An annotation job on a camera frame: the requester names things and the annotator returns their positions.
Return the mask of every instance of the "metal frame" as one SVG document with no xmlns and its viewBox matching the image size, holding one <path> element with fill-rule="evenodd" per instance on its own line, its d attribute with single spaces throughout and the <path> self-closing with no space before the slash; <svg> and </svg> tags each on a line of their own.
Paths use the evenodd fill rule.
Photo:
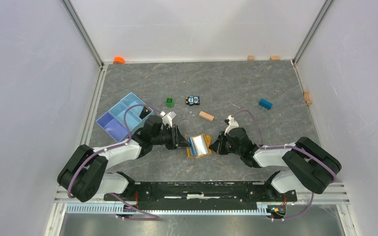
<svg viewBox="0 0 378 236">
<path fill-rule="evenodd" d="M 324 19 L 326 13 L 330 9 L 334 0 L 325 0 L 324 4 L 322 5 L 321 9 L 319 10 L 318 15 L 316 16 L 314 22 L 311 25 L 307 35 L 305 36 L 304 41 L 302 42 L 301 46 L 299 47 L 298 52 L 296 53 L 295 57 L 293 58 L 292 62 L 297 64 L 298 61 L 301 59 L 302 55 L 304 54 L 306 48 L 308 47 L 309 43 L 311 42 L 312 38 L 315 35 L 316 30 L 319 28 L 322 20 Z"/>
<path fill-rule="evenodd" d="M 96 112 L 99 105 L 100 95 L 102 94 L 103 83 L 105 81 L 106 69 L 108 65 L 104 65 L 99 71 L 98 78 L 95 83 L 94 92 L 88 109 L 88 116 L 83 127 L 82 137 L 79 144 L 89 144 L 94 127 Z"/>
<path fill-rule="evenodd" d="M 67 191 L 59 186 L 54 200 L 53 209 L 51 211 L 51 216 L 47 224 L 45 236 L 59 236 L 60 230 L 62 228 L 63 219 L 66 213 L 89 213 L 89 214 L 101 214 L 101 213 L 112 213 L 110 211 L 118 210 L 115 207 L 121 208 L 123 204 L 105 202 L 103 200 L 104 194 L 96 194 L 86 203 L 81 203 L 77 199 L 70 199 L 67 196 Z M 288 203 L 291 205 L 307 205 L 311 197 L 310 192 L 298 192 L 298 201 L 295 203 Z M 282 202 L 277 203 L 257 203 L 257 208 L 261 208 L 266 205 L 280 205 Z M 333 183 L 330 184 L 324 191 L 323 194 L 315 195 L 313 205 L 336 205 L 338 213 L 340 215 L 341 224 L 343 226 L 346 236 L 358 236 L 358 232 L 354 227 L 352 210 L 350 208 L 350 201 L 348 199 L 346 189 L 343 183 Z M 259 210 L 257 212 L 249 211 L 222 211 L 222 212 L 170 212 L 170 211 L 153 211 L 155 214 L 167 215 L 167 214 L 232 214 L 232 215 L 263 215 Z"/>
<path fill-rule="evenodd" d="M 103 61 L 100 58 L 94 44 L 91 41 L 91 38 L 89 37 L 88 33 L 86 32 L 85 27 L 83 26 L 82 22 L 80 21 L 79 16 L 77 15 L 76 10 L 74 9 L 72 3 L 70 0 L 61 0 L 64 7 L 66 8 L 66 11 L 68 12 L 70 18 L 72 19 L 72 22 L 74 23 L 74 26 L 76 26 L 77 31 L 79 31 L 80 36 L 82 37 L 83 41 L 85 42 L 86 46 L 88 47 L 89 51 L 92 54 L 92 57 L 94 58 L 95 62 L 99 65 L 99 67 L 103 66 Z"/>
</svg>

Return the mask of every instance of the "gray marble surface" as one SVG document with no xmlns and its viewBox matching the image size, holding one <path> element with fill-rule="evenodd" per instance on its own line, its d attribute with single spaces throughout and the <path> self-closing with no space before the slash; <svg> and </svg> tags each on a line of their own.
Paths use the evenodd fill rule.
<svg viewBox="0 0 378 236">
<path fill-rule="evenodd" d="M 262 144 L 295 142 L 302 136 L 316 139 L 315 128 L 303 99 L 295 71 L 289 61 L 222 61 L 109 65 L 96 118 L 114 106 L 129 92 L 147 104 L 177 115 L 174 124 L 182 134 L 206 133 L 213 141 L 226 125 L 228 115 L 240 109 L 250 110 L 257 118 Z M 185 97 L 199 95 L 199 106 L 187 106 Z M 174 108 L 166 107 L 167 97 L 175 99 Z M 258 105 L 264 98 L 273 103 L 271 110 Z M 211 122 L 198 114 L 205 111 Z M 256 140 L 251 117 L 240 114 L 236 120 Z M 115 141 L 97 124 L 91 147 Z M 185 149 L 153 147 L 143 158 L 112 167 L 137 181 L 266 180 L 279 167 L 249 168 L 234 154 L 215 153 L 199 158 L 187 157 Z"/>
</svg>

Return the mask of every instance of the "blue block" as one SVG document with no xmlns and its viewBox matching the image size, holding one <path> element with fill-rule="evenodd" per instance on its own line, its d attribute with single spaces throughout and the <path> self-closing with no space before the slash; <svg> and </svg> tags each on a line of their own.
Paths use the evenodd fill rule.
<svg viewBox="0 0 378 236">
<path fill-rule="evenodd" d="M 258 104 L 264 108 L 266 108 L 267 110 L 270 110 L 270 108 L 272 108 L 273 106 L 273 103 L 269 102 L 269 101 L 266 101 L 264 99 L 260 99 L 260 101 L 258 102 Z"/>
</svg>

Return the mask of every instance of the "orange object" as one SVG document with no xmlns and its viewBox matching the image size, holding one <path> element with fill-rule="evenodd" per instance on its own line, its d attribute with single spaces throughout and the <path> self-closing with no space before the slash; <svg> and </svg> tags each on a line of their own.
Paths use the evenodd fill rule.
<svg viewBox="0 0 378 236">
<path fill-rule="evenodd" d="M 207 119 L 209 121 L 212 121 L 214 119 L 214 116 L 212 116 L 212 115 L 210 115 L 210 114 L 208 114 L 206 112 L 203 112 L 203 111 L 201 111 L 199 113 L 199 116 L 202 117 L 202 118 L 205 118 L 205 119 Z"/>
<path fill-rule="evenodd" d="M 206 146 L 209 147 L 209 145 L 211 145 L 211 140 L 212 140 L 211 136 L 206 135 L 206 134 L 200 134 L 200 135 L 203 136 L 203 139 L 205 140 Z M 207 156 L 207 155 L 209 155 L 209 154 L 212 153 L 212 151 L 208 148 L 208 153 L 207 154 L 200 155 L 200 156 L 192 156 L 192 153 L 190 152 L 190 147 L 186 148 L 186 152 L 188 153 L 188 157 L 189 158 L 195 158 L 195 159 Z"/>
<path fill-rule="evenodd" d="M 125 60 L 122 57 L 116 57 L 114 58 L 114 64 L 124 64 Z"/>
<path fill-rule="evenodd" d="M 279 56 L 271 56 L 270 60 L 280 60 L 280 57 Z"/>
<path fill-rule="evenodd" d="M 309 91 L 305 91 L 304 92 L 304 99 L 305 99 L 305 103 L 309 106 L 312 104 L 312 101 L 311 99 L 309 98 Z"/>
</svg>

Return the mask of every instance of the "cable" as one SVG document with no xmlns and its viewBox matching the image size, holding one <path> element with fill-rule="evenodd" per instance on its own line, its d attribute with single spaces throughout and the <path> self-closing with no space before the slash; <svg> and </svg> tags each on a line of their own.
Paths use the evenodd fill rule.
<svg viewBox="0 0 378 236">
<path fill-rule="evenodd" d="M 132 205 L 128 204 L 126 201 L 124 201 L 122 198 L 120 198 L 115 193 L 108 193 L 108 194 L 112 195 L 114 198 L 118 199 L 120 202 L 122 202 L 124 205 L 131 208 L 132 210 L 151 217 L 151 218 L 125 218 L 125 217 L 122 217 L 123 220 L 158 220 L 158 219 L 160 219 L 160 217 L 158 215 L 150 214 L 148 212 L 145 212 L 145 211 L 142 211 L 140 209 L 133 207 Z"/>
<path fill-rule="evenodd" d="M 294 215 L 294 216 L 291 216 L 291 217 L 288 217 L 288 218 L 283 218 L 283 219 L 272 219 L 272 221 L 285 221 L 285 220 L 291 220 L 291 219 L 295 219 L 295 218 L 297 218 L 297 217 L 299 217 L 299 216 L 305 214 L 305 213 L 309 210 L 309 208 L 311 207 L 311 205 L 312 205 L 312 201 L 314 201 L 314 195 L 315 195 L 314 193 L 311 194 L 311 200 L 309 201 L 308 205 L 305 207 L 305 209 L 304 209 L 301 213 L 299 213 L 299 214 L 297 214 L 297 215 Z"/>
<path fill-rule="evenodd" d="M 127 145 L 131 141 L 132 134 L 131 134 L 131 131 L 130 131 L 129 127 L 128 127 L 128 124 L 126 123 L 126 114 L 127 114 L 127 112 L 129 110 L 131 110 L 131 108 L 138 107 L 138 106 L 149 107 L 149 108 L 153 109 L 154 111 L 160 113 L 160 111 L 157 108 L 155 108 L 153 106 L 150 106 L 150 105 L 146 105 L 146 104 L 136 104 L 136 105 L 132 105 L 132 106 L 128 107 L 126 109 L 125 113 L 124 113 L 124 125 L 126 127 L 126 130 L 128 131 L 128 139 L 125 141 L 125 143 L 119 143 L 119 144 L 112 145 L 112 146 L 109 146 L 107 148 L 101 149 L 99 151 L 94 152 L 92 155 L 90 155 L 88 158 L 86 158 L 86 160 L 79 166 L 79 168 L 77 169 L 77 171 L 74 173 L 74 175 L 73 175 L 73 177 L 72 177 L 72 179 L 70 181 L 69 187 L 67 188 L 67 196 L 69 198 L 74 198 L 74 196 L 71 193 L 73 184 L 74 184 L 77 176 L 79 175 L 80 171 L 86 166 L 87 163 L 90 162 L 90 160 L 92 160 L 98 154 L 101 154 L 101 153 L 106 152 L 108 150 L 112 150 L 112 149 L 115 149 L 115 148 L 119 148 L 119 147 L 125 146 L 125 145 Z"/>
<path fill-rule="evenodd" d="M 257 136 L 256 137 L 256 139 L 257 139 L 256 143 L 257 143 L 257 145 L 259 145 L 260 144 L 260 131 L 258 129 L 257 120 L 255 119 L 253 114 L 249 110 L 239 110 L 235 114 L 233 114 L 232 117 L 235 117 L 236 115 L 240 114 L 241 112 L 247 112 L 253 118 L 253 123 L 254 123 L 254 127 L 255 127 L 255 134 Z"/>
<path fill-rule="evenodd" d="M 255 130 L 256 130 L 257 140 L 258 140 L 258 137 L 259 137 L 259 130 L 258 130 L 258 125 L 257 125 L 257 120 L 255 119 L 255 117 L 253 116 L 253 114 L 252 114 L 249 110 L 240 110 L 240 111 L 236 112 L 236 113 L 233 115 L 233 117 L 236 116 L 236 115 L 238 115 L 238 114 L 241 113 L 241 112 L 247 112 L 247 113 L 250 114 L 250 116 L 252 117 L 253 122 L 254 122 L 254 126 L 255 126 Z M 333 181 L 332 181 L 332 182 L 335 182 L 335 181 L 337 180 L 337 175 L 336 175 L 336 174 L 335 174 L 335 173 L 334 173 L 334 172 L 333 172 L 333 171 L 332 171 L 327 165 L 325 165 L 323 162 L 321 162 L 320 160 L 318 160 L 316 157 L 314 157 L 313 155 L 309 154 L 309 153 L 306 152 L 305 150 L 302 150 L 302 149 L 300 149 L 300 148 L 298 148 L 298 147 L 290 146 L 290 145 L 285 145 L 285 146 L 259 147 L 259 148 L 262 149 L 262 150 L 267 150 L 267 149 L 272 150 L 272 149 L 285 149 L 285 148 L 291 148 L 291 149 L 293 149 L 293 150 L 295 150 L 295 151 L 298 151 L 298 152 L 300 152 L 300 153 L 306 155 L 306 156 L 309 157 L 310 159 L 314 160 L 316 163 L 320 164 L 320 165 L 321 165 L 326 171 L 328 171 L 328 172 L 332 175 L 332 177 L 333 177 Z M 284 219 L 272 219 L 272 221 L 273 221 L 273 220 L 276 220 L 276 221 L 290 220 L 290 219 L 294 219 L 294 218 L 296 218 L 296 217 L 299 217 L 299 216 L 305 214 L 305 213 L 309 210 L 309 208 L 311 207 L 312 201 L 314 200 L 314 195 L 315 195 L 314 193 L 311 194 L 311 200 L 309 201 L 308 205 L 305 207 L 305 209 L 304 209 L 301 213 L 299 213 L 299 214 L 297 214 L 297 215 L 294 215 L 294 216 L 291 216 L 291 217 L 288 217 L 288 218 L 284 218 Z"/>
<path fill-rule="evenodd" d="M 286 194 L 283 193 L 283 204 L 282 204 L 282 208 L 286 205 L 286 203 L 287 203 Z"/>
</svg>

